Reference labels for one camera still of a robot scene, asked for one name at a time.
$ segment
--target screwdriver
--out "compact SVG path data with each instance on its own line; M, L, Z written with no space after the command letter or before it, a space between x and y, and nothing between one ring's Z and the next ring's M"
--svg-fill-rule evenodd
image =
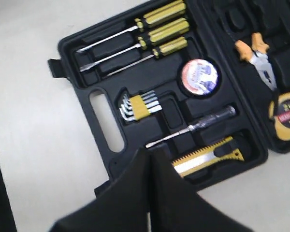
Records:
M180 49L183 49L183 48L185 48L187 46L188 46L187 40L183 36L179 37L178 39L175 39L175 40L173 40L171 42L165 43L165 44L163 44L163 45L161 45L159 47L154 48L152 50L152 54L151 55L149 55L149 56L147 56L147 57L145 57L145 58L143 58L141 60L138 60L137 62L134 62L134 63L132 63L130 65L127 65L126 67L118 69L118 70L108 74L107 76L112 76L112 75L114 75L116 73L124 71L124 70L126 70L128 68L131 68L134 65L142 63L142 62L144 62L144 61L146 61L148 59L151 59L153 57L155 57L157 59L159 59L160 57L165 57L165 56L167 56L167 55L169 55L171 53L174 53L174 52L176 52L176 51L178 51Z
M185 18L179 18L171 23L168 23L164 25L163 27L157 28L155 30L150 31L148 34L145 34L144 36L139 36L138 40L139 43L133 45L132 47L129 47L125 50L122 50L120 52L117 52L111 56L108 56L106 58L103 58L101 60L98 60L96 62L86 64L80 68L81 72L84 72L86 70L89 70L102 62L105 62L111 58L114 58L116 56L119 56L125 52L128 52L135 48L142 48L143 50L147 49L148 45L156 46L166 40L172 39L176 36L182 35L189 31L189 23Z
M81 48L77 50L77 53L82 53L88 49L91 49L92 47L101 44L105 41L108 41L112 38L115 38L116 36L122 35L127 32L131 32L134 30L139 29L141 32L144 32L144 29L147 28L153 28L161 23L164 23L172 18L175 18L177 16L183 15L186 10L186 5L184 4L183 0L177 0L170 4L167 4L165 6L162 6L152 12L149 12L143 16L143 18L139 19L136 18L134 21L136 23L136 26L133 26L131 28L125 29L117 34L111 35L103 40L100 40L96 43L93 43L89 46L86 46L84 48Z
M199 130L199 129L204 129L204 128L207 128L207 127L210 127L218 122L221 122L223 120L226 120L230 117L233 117L236 115L236 110L234 109L233 106L228 106L226 107L225 109L215 113L215 114L212 114L212 115L208 115L208 116L205 116L203 118L200 119L200 121L194 125L189 125L187 128L185 129L182 129L176 133L173 133L171 135L168 135L166 137L164 137L163 139L159 139L155 142L152 142L152 143L148 143L145 147L146 148L150 148L150 147L153 147L163 141L167 141L169 139L172 139L174 137L177 137L181 134L185 134L185 133L188 133L188 132L193 132L193 131L196 131L196 130Z

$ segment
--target case latch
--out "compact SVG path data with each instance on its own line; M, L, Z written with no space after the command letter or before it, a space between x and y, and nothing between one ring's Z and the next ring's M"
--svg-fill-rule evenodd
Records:
M49 59L48 66L54 78L67 78L60 59Z

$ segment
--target white table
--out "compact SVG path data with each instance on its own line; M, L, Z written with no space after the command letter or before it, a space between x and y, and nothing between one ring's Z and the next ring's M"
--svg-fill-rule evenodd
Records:
M61 38L142 2L0 1L0 166L18 231L47 231L108 179L72 86L47 60ZM290 153L200 194L257 232L290 232Z

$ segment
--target tape measure label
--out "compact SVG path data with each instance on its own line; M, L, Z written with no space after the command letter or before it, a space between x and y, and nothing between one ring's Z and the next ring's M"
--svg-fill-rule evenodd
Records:
M290 128L290 99L279 105L277 117L281 124L287 128Z

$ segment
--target pliers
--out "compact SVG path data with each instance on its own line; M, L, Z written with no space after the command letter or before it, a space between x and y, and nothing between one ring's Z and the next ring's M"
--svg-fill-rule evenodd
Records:
M235 48L240 53L240 59L254 65L262 81L272 91L275 91L277 89L275 75L267 56L270 46L263 41L261 33L253 33L251 40L251 48L241 40L235 43Z
M205 200L162 148L140 149L122 176L51 232L252 232Z

